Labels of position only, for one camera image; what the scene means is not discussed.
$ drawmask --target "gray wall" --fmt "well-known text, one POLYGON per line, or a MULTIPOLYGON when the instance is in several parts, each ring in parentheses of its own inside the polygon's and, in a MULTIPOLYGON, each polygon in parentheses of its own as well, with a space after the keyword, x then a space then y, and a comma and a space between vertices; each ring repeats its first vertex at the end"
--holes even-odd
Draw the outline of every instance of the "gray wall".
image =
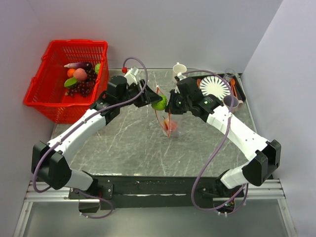
POLYGON ((284 0, 242 77, 259 132, 282 144, 280 177, 299 236, 315 236, 316 1, 284 0))
POLYGON ((29 0, 51 39, 106 40, 111 68, 243 72, 282 0, 29 0))
POLYGON ((26 1, 0 1, 0 230, 12 235, 31 177, 33 144, 52 123, 22 104, 48 44, 26 1))

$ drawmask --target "red basket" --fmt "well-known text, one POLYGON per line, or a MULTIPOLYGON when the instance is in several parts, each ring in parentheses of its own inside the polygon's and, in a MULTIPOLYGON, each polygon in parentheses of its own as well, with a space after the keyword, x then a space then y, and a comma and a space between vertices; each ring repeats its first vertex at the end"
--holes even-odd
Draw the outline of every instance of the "red basket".
POLYGON ((109 68, 107 59, 108 44, 105 41, 84 39, 54 40, 24 98, 24 104, 36 108, 56 123, 74 123, 107 87, 109 68), (75 62, 101 63, 93 92, 86 98, 81 95, 66 96, 64 82, 67 68, 64 65, 75 62))

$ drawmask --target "gray marble table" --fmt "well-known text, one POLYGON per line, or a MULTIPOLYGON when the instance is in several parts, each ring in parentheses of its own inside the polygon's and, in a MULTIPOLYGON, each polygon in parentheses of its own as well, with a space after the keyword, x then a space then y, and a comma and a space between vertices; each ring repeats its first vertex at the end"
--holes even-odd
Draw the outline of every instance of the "gray marble table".
MULTIPOLYGON (((110 71, 110 77, 114 75, 121 72, 110 71)), ((148 84, 152 89, 158 84, 168 92, 174 88, 171 75, 171 70, 149 70, 148 84)), ((235 115, 253 129, 246 105, 235 115)), ((69 126, 56 125, 52 137, 69 126)), ((184 135, 168 138, 151 106, 124 107, 120 115, 85 142, 69 161, 70 167, 94 175, 196 176, 223 134, 189 113, 183 115, 181 126, 184 135)), ((245 162, 243 153, 227 140, 204 176, 218 176, 245 162)))

